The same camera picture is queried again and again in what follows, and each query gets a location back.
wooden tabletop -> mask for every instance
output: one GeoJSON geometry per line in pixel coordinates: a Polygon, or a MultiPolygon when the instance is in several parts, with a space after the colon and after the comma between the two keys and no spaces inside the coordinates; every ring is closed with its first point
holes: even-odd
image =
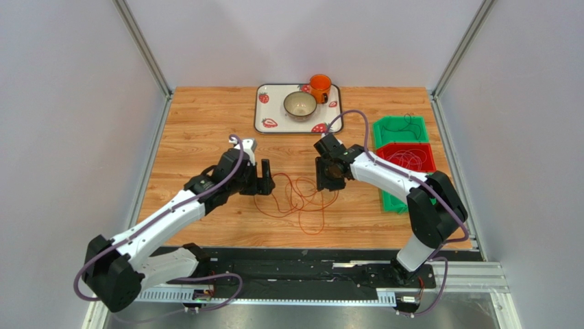
{"type": "MultiPolygon", "coordinates": [[[[362,110],[370,123],[386,115],[423,116],[436,167],[450,175],[426,89],[351,87],[341,88],[341,94],[343,110],[362,110]]],[[[286,173],[292,180],[300,178],[300,193],[315,193],[307,179],[315,180],[317,152],[313,145],[319,136],[259,134],[254,129],[255,103],[256,88],[177,88],[139,221],[164,206],[190,177],[217,164],[221,154],[232,147],[229,134],[255,138],[256,161],[268,158],[273,174],[286,173]]],[[[350,146],[363,144],[363,133],[362,118],[348,114],[343,130],[336,136],[350,146]]],[[[369,148],[374,149],[371,139],[369,148]]],[[[187,226],[167,245],[194,242],[233,247],[401,248],[412,235],[408,214],[384,212],[380,191],[371,185],[350,181],[324,211],[296,211],[285,216],[278,212],[274,198],[282,211],[289,209],[290,189],[285,188],[288,181],[283,175],[274,180],[274,197],[233,195],[226,205],[187,226]]],[[[306,202],[305,209],[322,208],[322,203],[333,197],[330,192],[316,193],[308,198],[312,204],[306,202]]],[[[298,202],[299,197],[293,196],[293,203],[298,202]]],[[[460,236],[460,230],[453,234],[460,236]]],[[[447,247],[468,249],[471,244],[466,241],[447,247]]]]}

metal floor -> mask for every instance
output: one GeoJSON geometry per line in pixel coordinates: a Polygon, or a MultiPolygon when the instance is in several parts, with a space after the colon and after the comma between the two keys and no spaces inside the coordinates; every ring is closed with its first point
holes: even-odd
{"type": "MultiPolygon", "coordinates": [[[[425,293],[420,310],[435,298],[425,293]]],[[[142,320],[180,309],[179,304],[135,302],[117,313],[126,320],[142,320]]],[[[368,306],[229,305],[209,313],[180,313],[148,324],[128,325],[109,318],[106,328],[499,328],[488,293],[445,293],[430,314],[417,319],[397,316],[392,308],[368,306]]]]}

metal frame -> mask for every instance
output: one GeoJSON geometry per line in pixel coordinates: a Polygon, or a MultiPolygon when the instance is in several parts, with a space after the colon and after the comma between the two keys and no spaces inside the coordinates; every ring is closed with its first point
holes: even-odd
{"type": "MultiPolygon", "coordinates": [[[[162,137],[162,131],[164,130],[164,126],[166,123],[167,115],[169,112],[169,108],[171,105],[171,98],[173,91],[170,89],[160,67],[154,60],[154,56],[152,55],[144,36],[142,35],[133,15],[132,12],[126,2],[126,0],[112,0],[112,2],[116,5],[121,17],[123,18],[127,28],[132,35],[137,47],[139,48],[140,52],[142,53],[149,69],[151,70],[157,84],[159,85],[162,93],[167,97],[167,102],[165,104],[165,108],[162,111],[162,116],[160,118],[160,122],[158,124],[156,133],[153,137],[151,142],[151,154],[145,165],[143,170],[143,176],[141,180],[141,184],[136,192],[136,197],[134,198],[134,206],[132,209],[132,213],[128,219],[129,223],[128,226],[132,226],[137,222],[138,214],[140,212],[140,207],[143,202],[143,198],[145,196],[145,191],[147,188],[147,183],[149,180],[149,176],[154,165],[154,158],[156,157],[156,152],[158,151],[158,146],[160,143],[160,139],[162,137]]],[[[463,39],[461,40],[457,50],[454,52],[454,55],[450,62],[448,63],[445,71],[443,72],[442,76],[438,84],[436,85],[435,89],[431,92],[428,92],[430,97],[431,105],[433,112],[436,117],[437,125],[439,128],[439,133],[441,135],[442,141],[444,143],[444,148],[446,152],[446,157],[448,162],[451,164],[451,172],[454,178],[454,183],[457,186],[461,194],[461,199],[469,208],[469,213],[473,214],[473,207],[470,203],[470,199],[468,198],[465,190],[465,180],[463,174],[460,171],[459,162],[456,157],[456,153],[452,147],[452,143],[450,140],[450,133],[448,130],[448,126],[443,117],[442,107],[439,101],[439,96],[444,91],[446,85],[448,84],[450,78],[454,74],[456,68],[458,67],[461,59],[463,58],[465,52],[469,49],[470,44],[476,37],[478,30],[480,29],[481,25],[485,22],[485,19],[492,9],[493,4],[496,0],[484,0],[479,7],[471,25],[468,27],[463,39]]],[[[472,217],[467,220],[468,228],[471,233],[471,240],[473,243],[474,250],[472,251],[463,251],[459,252],[460,254],[468,253],[468,252],[477,252],[480,250],[479,245],[480,243],[477,240],[477,231],[476,226],[472,221],[472,217]]],[[[386,260],[358,260],[355,259],[358,263],[386,263],[386,260]]],[[[435,279],[438,282],[442,282],[443,280],[443,272],[444,272],[444,265],[443,263],[433,263],[433,268],[435,272],[435,279]]],[[[167,287],[167,285],[161,285],[157,287],[153,287],[141,293],[138,300],[144,302],[177,302],[182,303],[184,302],[185,294],[189,294],[193,292],[193,289],[196,288],[195,286],[190,285],[172,285],[167,287]]],[[[395,299],[395,294],[400,292],[409,292],[412,289],[390,289],[390,288],[383,288],[378,289],[378,298],[379,300],[371,301],[371,302],[362,302],[362,301],[325,301],[325,300],[238,300],[236,304],[286,304],[286,305],[344,305],[345,302],[351,305],[359,305],[359,306],[387,306],[386,304],[392,303],[395,299]]],[[[490,293],[491,298],[494,303],[494,308],[496,309],[496,316],[497,320],[500,324],[501,328],[520,328],[520,323],[518,320],[517,313],[515,311],[515,307],[513,305],[513,300],[509,293],[509,287],[507,286],[507,281],[504,277],[504,273],[500,263],[484,263],[484,262],[476,262],[476,261],[451,261],[449,262],[449,273],[448,273],[448,281],[446,282],[446,291],[453,292],[453,293],[490,293]]],[[[223,299],[216,298],[211,302],[221,302],[223,299]]],[[[90,303],[88,312],[86,314],[85,322],[83,328],[86,329],[94,329],[94,328],[103,328],[106,324],[108,318],[108,309],[101,303],[101,302],[92,302],[90,303]]]]}
{"type": "Polygon", "coordinates": [[[446,154],[446,160],[450,165],[450,172],[452,174],[452,179],[454,180],[454,185],[457,187],[457,191],[459,192],[459,196],[462,202],[466,205],[468,210],[468,219],[466,220],[466,224],[469,230],[469,239],[471,240],[472,247],[480,251],[480,254],[483,256],[484,259],[488,259],[486,255],[483,253],[483,250],[480,248],[480,241],[479,241],[479,234],[477,234],[476,226],[474,225],[473,214],[474,209],[473,205],[466,193],[466,183],[463,178],[463,174],[460,170],[459,160],[456,157],[456,152],[454,151],[454,147],[452,145],[452,139],[450,138],[450,130],[444,120],[444,114],[442,111],[442,107],[438,101],[436,96],[429,95],[430,97],[430,104],[432,106],[432,111],[434,112],[434,117],[436,118],[436,124],[438,126],[438,133],[440,133],[440,138],[442,140],[442,144],[444,146],[444,153],[446,154]]]}
{"type": "Polygon", "coordinates": [[[474,15],[472,22],[470,23],[468,29],[466,30],[466,33],[464,34],[461,42],[459,43],[457,50],[454,52],[454,55],[452,55],[452,58],[450,59],[448,65],[446,65],[446,69],[444,70],[442,76],[438,80],[438,84],[436,84],[436,87],[434,88],[432,95],[440,96],[440,94],[442,94],[444,88],[446,88],[446,85],[448,84],[448,81],[450,81],[452,74],[454,74],[454,71],[457,69],[460,61],[464,57],[464,54],[469,49],[469,46],[476,37],[476,34],[479,31],[480,27],[485,22],[485,19],[487,18],[489,12],[493,8],[495,2],[497,2],[497,0],[483,0],[476,14],[474,15]]]}
{"type": "Polygon", "coordinates": [[[146,39],[144,39],[144,35],[142,34],[142,31],[140,30],[140,27],[138,26],[138,23],[136,22],[136,19],[134,18],[134,15],[132,14],[132,11],[130,10],[126,0],[112,1],[116,5],[116,9],[123,19],[127,30],[129,31],[130,35],[132,35],[136,46],[138,46],[138,50],[140,50],[140,53],[144,57],[144,61],[146,61],[148,69],[150,69],[152,72],[152,75],[154,76],[160,91],[162,91],[167,99],[170,98],[173,91],[167,83],[165,76],[162,74],[162,70],[160,70],[158,63],[154,59],[154,55],[152,54],[150,47],[148,47],[146,39]]]}

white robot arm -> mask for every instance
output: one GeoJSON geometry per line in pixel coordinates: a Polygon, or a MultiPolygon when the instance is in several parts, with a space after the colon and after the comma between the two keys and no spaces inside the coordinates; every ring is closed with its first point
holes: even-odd
{"type": "Polygon", "coordinates": [[[225,204],[229,196],[271,194],[275,184],[269,161],[262,160],[263,176],[259,178],[255,149],[253,138],[244,139],[223,153],[217,165],[191,178],[182,191],[146,220],[110,240],[102,235],[95,237],[88,244],[86,263],[104,250],[121,245],[87,268],[82,280],[112,312],[118,312],[149,287],[193,275],[199,263],[208,260],[195,244],[161,256],[150,255],[185,226],[225,204]],[[235,170],[241,154],[243,159],[235,170]]]}
{"type": "Polygon", "coordinates": [[[391,193],[408,205],[413,235],[400,250],[397,258],[392,261],[393,279],[400,285],[406,285],[416,279],[418,269],[459,227],[440,204],[432,203],[430,193],[417,181],[425,182],[438,192],[462,221],[468,217],[464,205],[445,173],[437,171],[432,175],[426,175],[405,169],[379,158],[372,152],[366,154],[360,145],[346,148],[332,134],[323,136],[315,144],[315,149],[320,154],[315,160],[319,190],[324,188],[331,191],[340,190],[345,188],[345,179],[358,180],[391,193]]]}

red plastic box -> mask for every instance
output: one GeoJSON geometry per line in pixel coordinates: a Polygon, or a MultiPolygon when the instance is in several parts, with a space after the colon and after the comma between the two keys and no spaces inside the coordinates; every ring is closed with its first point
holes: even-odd
{"type": "Polygon", "coordinates": [[[436,171],[428,143],[389,143],[377,149],[377,156],[406,169],[422,173],[436,171]]]}

